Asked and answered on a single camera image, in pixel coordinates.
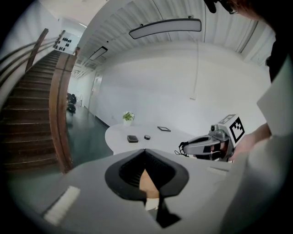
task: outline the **potted plant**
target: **potted plant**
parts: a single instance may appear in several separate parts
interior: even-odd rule
[[[132,112],[124,112],[124,115],[123,115],[123,124],[124,124],[124,126],[130,126],[132,121],[134,121],[134,113],[132,113]]]

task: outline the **table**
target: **table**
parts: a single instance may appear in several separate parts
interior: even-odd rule
[[[179,151],[181,142],[195,137],[177,129],[169,129],[171,132],[162,132],[157,126],[134,125],[126,127],[123,124],[116,124],[107,129],[105,139],[114,154],[136,149],[158,149],[174,154],[175,150]],[[127,135],[135,135],[138,138],[138,143],[129,143]],[[151,139],[145,140],[145,135],[149,135]]]

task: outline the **wooden post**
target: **wooden post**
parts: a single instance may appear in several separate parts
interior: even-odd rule
[[[41,33],[41,35],[39,36],[35,46],[33,47],[33,51],[31,52],[30,58],[27,61],[27,67],[26,67],[26,72],[27,70],[29,70],[31,68],[31,66],[33,65],[33,61],[35,60],[35,57],[38,53],[38,49],[40,48],[43,40],[45,39],[47,33],[49,32],[49,29],[45,28],[43,30],[43,32]]]
[[[62,173],[73,168],[67,141],[67,88],[76,56],[62,53],[53,74],[49,98],[49,116],[52,139]]]
[[[57,41],[56,41],[56,42],[54,43],[54,45],[53,45],[54,48],[56,47],[58,41],[61,40],[61,37],[63,36],[64,33],[65,33],[65,30],[63,30],[62,33],[60,33],[59,37],[57,38]]]

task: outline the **ceiling light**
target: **ceiling light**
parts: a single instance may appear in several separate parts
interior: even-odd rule
[[[94,61],[96,58],[102,56],[107,51],[108,51],[108,49],[106,47],[102,46],[95,53],[93,53],[93,55],[90,57],[90,60]]]
[[[80,25],[82,25],[82,26],[84,26],[84,27],[87,27],[87,26],[85,26],[85,25],[83,25],[83,24],[81,24],[81,23],[79,23]]]
[[[138,39],[148,35],[161,33],[161,32],[173,32],[173,31],[201,31],[201,21],[199,19],[173,19],[163,20],[155,23],[150,23],[129,32],[129,35],[133,39]]]

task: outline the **white door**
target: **white door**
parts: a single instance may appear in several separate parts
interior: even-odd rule
[[[93,115],[96,115],[96,109],[98,104],[98,93],[100,90],[102,78],[96,77],[92,86],[92,93],[90,97],[90,105],[89,105],[89,111]]]

